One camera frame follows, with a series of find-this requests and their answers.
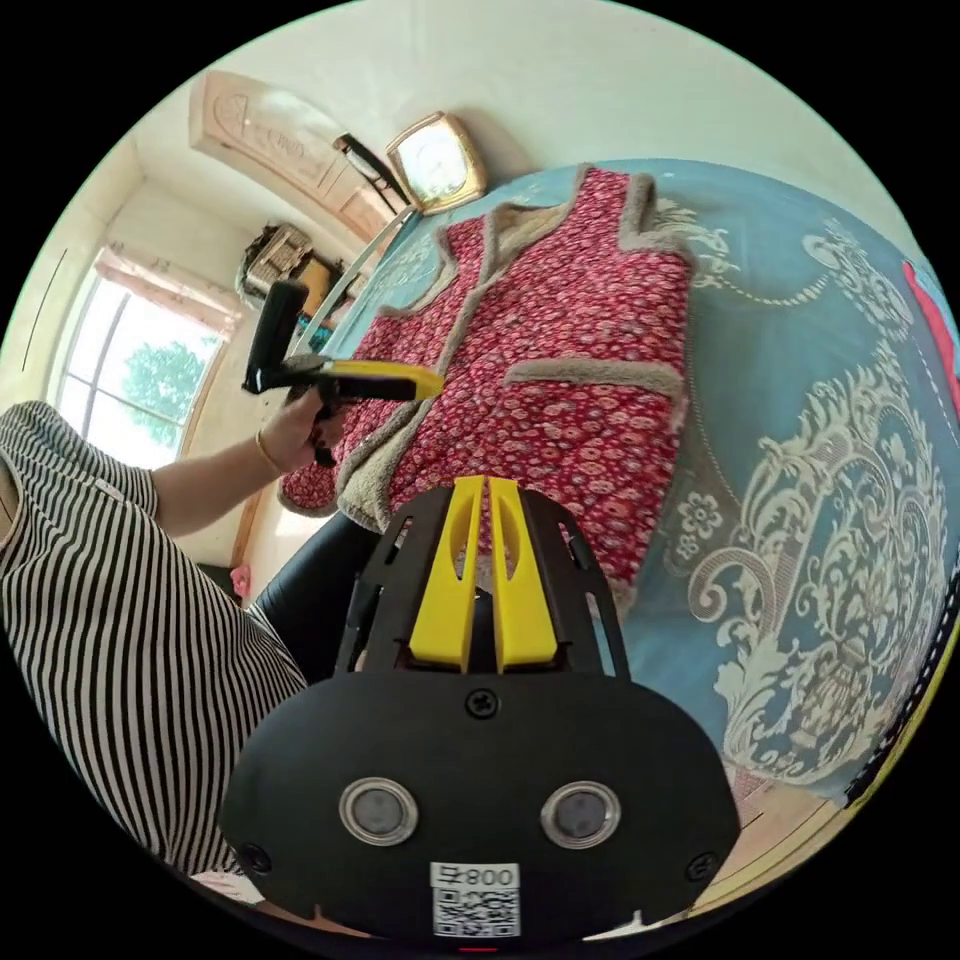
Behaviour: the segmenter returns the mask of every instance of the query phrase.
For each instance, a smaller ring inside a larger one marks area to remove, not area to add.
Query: label
[[[519,864],[431,863],[430,886],[436,936],[520,936]]]

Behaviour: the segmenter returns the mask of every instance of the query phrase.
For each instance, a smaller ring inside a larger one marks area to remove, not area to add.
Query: red fabric
[[[913,269],[913,264],[904,261],[903,272],[913,295],[920,304],[920,309],[923,311],[927,323],[930,325],[930,331],[936,341],[937,350],[940,352],[940,359],[943,362],[943,369],[947,374],[947,384],[950,396],[953,398],[953,407],[960,415],[960,381],[957,380],[957,375],[954,372],[956,365],[954,363],[953,338],[950,336],[950,331],[947,330],[947,322],[940,313],[939,307],[927,295],[926,290],[917,283],[917,275]]]
[[[488,290],[394,473],[391,509],[458,476],[507,477],[567,506],[608,577],[633,582],[673,473],[670,400],[638,387],[503,382],[514,364],[563,357],[659,361],[683,373],[691,268],[677,254],[618,249],[628,183],[590,170],[566,220]],[[358,357],[436,362],[479,278],[483,220],[452,227],[449,241],[457,281],[416,316],[377,318]],[[338,461],[393,409],[374,401],[352,413]],[[307,468],[284,492],[320,506],[332,499],[332,475]],[[489,551],[486,523],[481,549]]]
[[[450,336],[466,295],[480,280],[483,265],[483,218],[477,217],[450,227],[447,243],[457,263],[453,282],[427,307],[410,315],[377,316],[353,358],[389,360],[433,368]],[[343,439],[334,451],[337,463],[374,430],[382,426],[397,405],[387,400],[368,400],[352,407],[346,415]],[[283,497],[301,510],[322,510],[336,496],[336,467],[310,464],[280,482]]]

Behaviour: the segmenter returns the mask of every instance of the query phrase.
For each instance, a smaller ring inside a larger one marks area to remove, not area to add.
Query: blue bedspread
[[[624,626],[633,677],[728,762],[838,798],[916,682],[960,540],[960,429],[903,257],[765,177],[600,165],[656,176],[660,216],[700,267],[690,415]],[[381,305],[422,295],[437,226],[561,203],[573,175],[409,224],[328,353],[349,356]]]

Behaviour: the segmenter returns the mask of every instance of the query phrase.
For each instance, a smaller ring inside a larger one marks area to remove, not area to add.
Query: tree
[[[183,423],[197,394],[206,363],[182,343],[163,347],[142,344],[127,360],[123,395],[146,410]],[[175,446],[180,430],[142,410],[130,408],[130,419],[144,427],[155,443]]]

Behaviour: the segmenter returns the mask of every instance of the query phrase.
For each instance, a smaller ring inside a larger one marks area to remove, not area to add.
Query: clock face
[[[452,196],[467,182],[467,158],[452,130],[424,127],[398,147],[410,188],[421,202]]]

